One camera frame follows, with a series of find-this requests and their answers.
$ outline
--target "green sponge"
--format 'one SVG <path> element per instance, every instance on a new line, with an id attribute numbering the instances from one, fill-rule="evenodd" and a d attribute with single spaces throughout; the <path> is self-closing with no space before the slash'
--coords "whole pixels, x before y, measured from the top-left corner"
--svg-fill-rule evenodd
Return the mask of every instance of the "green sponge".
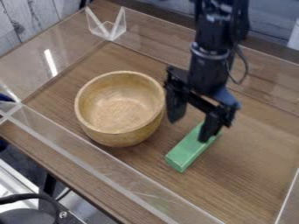
<path id="1" fill-rule="evenodd" d="M 184 172 L 192 164 L 196 157 L 207 150 L 216 138 L 212 136 L 207 143 L 199 142 L 199 133 L 202 131 L 203 122 L 196 126 L 184 139 L 176 144 L 172 150 L 166 155 L 166 163 L 178 171 Z"/>

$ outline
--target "wooden table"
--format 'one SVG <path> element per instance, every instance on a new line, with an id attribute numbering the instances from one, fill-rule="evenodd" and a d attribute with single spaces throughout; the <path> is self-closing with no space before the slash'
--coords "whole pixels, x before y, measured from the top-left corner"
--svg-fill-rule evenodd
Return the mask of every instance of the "wooden table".
<path id="1" fill-rule="evenodd" d="M 104 3 L 111 13 L 119 7 L 102 1 L 95 5 L 99 3 Z M 243 109 L 234 127 L 224 130 L 184 174 L 166 164 L 164 155 L 204 118 L 192 107 L 176 124 L 164 118 L 159 130 L 138 146 L 124 149 L 97 146 L 222 221 L 274 223 L 299 167 L 299 66 L 251 50 L 246 54 L 251 64 L 248 80 L 242 87 L 231 86 L 238 90 L 232 92 Z M 162 61 L 104 42 L 23 103 L 91 141 L 73 113 L 75 96 L 83 85 L 116 70 L 142 72 L 163 84 L 166 66 Z M 163 223 L 13 124 L 7 122 L 1 126 L 0 135 L 119 221 Z M 96 151 L 84 149 L 76 155 L 91 165 L 103 159 Z"/>

